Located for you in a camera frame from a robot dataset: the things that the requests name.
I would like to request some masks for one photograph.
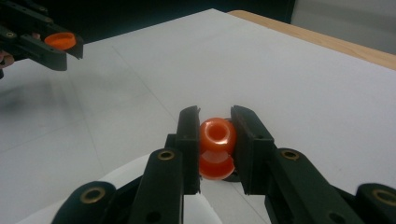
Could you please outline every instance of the orange cylinder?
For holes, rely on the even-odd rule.
[[[233,170],[236,131],[227,119],[213,118],[200,127],[200,174],[207,179],[224,179]]]

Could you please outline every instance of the wooden surface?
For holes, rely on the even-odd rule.
[[[378,65],[396,70],[396,55],[376,49],[369,49],[361,45],[347,42],[345,40],[337,39],[328,35],[322,35],[242,10],[231,11],[229,14],[247,21],[252,21],[286,35],[292,35],[322,47],[334,49],[347,55],[363,59],[367,62],[376,63]]]

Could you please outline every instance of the black plastic part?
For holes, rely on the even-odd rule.
[[[265,196],[265,208],[271,224],[293,224],[293,215],[284,198]]]
[[[73,33],[76,39],[76,45],[71,49],[66,49],[65,52],[76,57],[77,59],[82,59],[84,54],[84,40],[81,36]]]
[[[175,133],[169,133],[168,136],[166,136],[165,147],[176,148],[176,134]]]
[[[173,148],[151,153],[128,223],[182,223],[182,154]]]
[[[184,194],[200,191],[198,106],[180,112],[176,133],[176,148],[183,154]]]
[[[15,43],[18,36],[7,27],[0,24],[0,45]]]
[[[64,202],[52,224],[104,224],[115,196],[116,188],[107,182],[83,185]]]
[[[124,224],[127,223],[134,197],[140,185],[142,176],[129,182],[120,189],[117,189],[117,196],[111,205],[111,210],[107,215],[107,222],[111,224]]]
[[[239,174],[244,192],[264,195],[267,193],[269,161],[276,150],[274,138],[265,128],[254,111],[235,105],[231,118],[236,130],[233,152],[235,169]]]
[[[53,23],[51,18],[8,0],[0,0],[0,7],[1,18],[11,29],[48,35],[47,25]]]
[[[271,174],[293,215],[294,224],[363,221],[301,152],[282,148],[269,162]],[[279,191],[269,192],[269,196]]]
[[[32,38],[30,35],[20,37],[19,49],[24,51],[24,55],[44,66],[56,70],[67,70],[66,54],[58,49],[54,49],[40,40]]]
[[[339,189],[337,187],[334,187],[335,190],[337,190],[338,194],[341,196],[341,198],[344,199],[344,201],[356,212],[357,211],[357,205],[356,205],[356,200],[355,200],[355,196],[342,190]]]
[[[379,184],[360,185],[356,205],[366,223],[396,223],[396,189]]]
[[[23,0],[23,1],[21,1],[21,4],[25,7],[29,7],[30,9],[32,9],[40,14],[43,14],[46,16],[49,14],[49,10],[46,7],[43,7],[43,6],[35,3],[32,0]]]

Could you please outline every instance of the orange spool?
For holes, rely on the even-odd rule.
[[[227,119],[213,118],[200,127],[200,174],[207,179],[224,179],[233,170],[236,131]]]
[[[44,42],[60,50],[71,49],[77,44],[76,37],[68,32],[49,35],[44,39]]]

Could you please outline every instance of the dark background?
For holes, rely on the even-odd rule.
[[[170,21],[210,8],[246,10],[290,23],[295,0],[35,0],[55,23],[79,34],[85,43]]]

